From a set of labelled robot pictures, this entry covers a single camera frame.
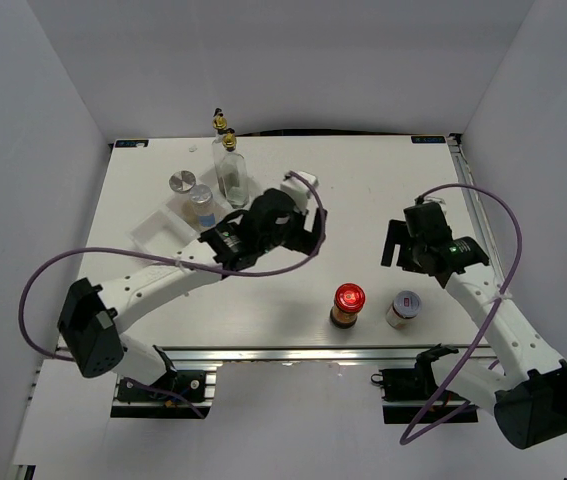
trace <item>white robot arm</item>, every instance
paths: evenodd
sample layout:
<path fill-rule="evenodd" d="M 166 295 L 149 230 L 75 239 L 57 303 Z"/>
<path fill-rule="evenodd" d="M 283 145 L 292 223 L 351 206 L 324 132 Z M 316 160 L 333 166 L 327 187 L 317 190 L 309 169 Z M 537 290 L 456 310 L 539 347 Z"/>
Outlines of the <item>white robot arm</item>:
<path fill-rule="evenodd" d="M 313 188 L 318 186 L 315 176 L 298 175 Z M 287 177 L 279 190 L 255 198 L 248 211 L 229 214 L 175 252 L 173 265 L 150 265 L 100 285 L 93 286 L 87 278 L 72 284 L 58 328 L 81 374 L 91 378 L 113 371 L 171 390 L 176 371 L 165 353 L 124 332 L 161 305 L 253 266 L 277 246 L 310 255 L 323 232 L 318 212 L 312 231 L 304 230 L 309 196 L 306 183 Z"/>
<path fill-rule="evenodd" d="M 415 379 L 428 395 L 458 371 L 445 387 L 494 415 L 517 448 L 567 433 L 567 361 L 534 330 L 501 285 L 480 246 L 469 237 L 452 238 L 441 206 L 417 199 L 391 220 L 381 264 L 391 266 L 395 245 L 403 270 L 435 277 L 468 312 L 479 329 L 500 302 L 484 337 L 504 375 L 469 359 L 460 370 L 458 350 L 436 346 L 417 357 Z"/>

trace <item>red jar lid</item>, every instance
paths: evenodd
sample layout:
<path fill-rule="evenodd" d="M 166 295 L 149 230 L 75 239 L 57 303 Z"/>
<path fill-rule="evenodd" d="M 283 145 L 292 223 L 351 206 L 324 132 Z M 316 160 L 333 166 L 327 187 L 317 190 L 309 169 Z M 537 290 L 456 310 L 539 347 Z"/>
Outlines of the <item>red jar lid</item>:
<path fill-rule="evenodd" d="M 354 283 L 345 283 L 336 289 L 334 303 L 344 312 L 358 313 L 365 304 L 365 292 Z"/>

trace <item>sauce jar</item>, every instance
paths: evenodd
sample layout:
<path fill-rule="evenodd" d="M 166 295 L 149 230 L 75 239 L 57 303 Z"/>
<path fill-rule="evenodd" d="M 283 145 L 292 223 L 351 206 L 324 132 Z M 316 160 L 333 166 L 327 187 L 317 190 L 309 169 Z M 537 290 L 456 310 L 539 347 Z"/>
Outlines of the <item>sauce jar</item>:
<path fill-rule="evenodd" d="M 330 320 L 338 328 L 350 328 L 356 323 L 364 304 L 363 289 L 354 283 L 345 283 L 336 289 Z"/>
<path fill-rule="evenodd" d="M 421 311 L 421 297 L 416 293 L 404 290 L 400 292 L 387 313 L 385 320 L 391 326 L 397 329 L 404 328 L 410 320 L 416 317 Z"/>

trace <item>glass bottle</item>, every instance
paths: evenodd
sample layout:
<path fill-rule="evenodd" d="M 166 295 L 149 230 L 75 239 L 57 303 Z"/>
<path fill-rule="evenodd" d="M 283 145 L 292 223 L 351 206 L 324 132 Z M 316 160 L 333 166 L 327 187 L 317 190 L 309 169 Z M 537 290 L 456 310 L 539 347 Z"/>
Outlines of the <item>glass bottle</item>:
<path fill-rule="evenodd" d="M 216 179 L 219 184 L 219 190 L 223 196 L 225 193 L 225 184 L 221 175 L 221 162 L 225 156 L 225 147 L 223 146 L 223 136 L 227 133 L 227 119 L 223 116 L 223 111 L 217 108 L 214 111 L 214 120 L 212 126 L 216 130 L 216 136 L 212 141 L 212 157 L 214 158 L 214 170 L 216 170 Z"/>
<path fill-rule="evenodd" d="M 228 128 L 223 137 L 225 156 L 221 161 L 221 178 L 225 186 L 225 198 L 233 208 L 243 208 L 250 201 L 245 158 L 236 151 L 234 130 Z"/>

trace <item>gold cap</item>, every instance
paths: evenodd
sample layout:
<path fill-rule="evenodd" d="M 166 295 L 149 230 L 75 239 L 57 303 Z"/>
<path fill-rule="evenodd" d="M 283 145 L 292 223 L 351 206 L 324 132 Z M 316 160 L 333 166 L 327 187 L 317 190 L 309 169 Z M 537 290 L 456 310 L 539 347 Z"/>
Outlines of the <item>gold cap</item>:
<path fill-rule="evenodd" d="M 214 116 L 214 120 L 212 120 L 212 126 L 215 130 L 225 130 L 227 128 L 227 120 L 222 113 Z"/>
<path fill-rule="evenodd" d="M 223 137 L 223 146 L 228 150 L 234 150 L 236 148 L 236 135 L 234 135 L 234 130 L 225 134 Z"/>

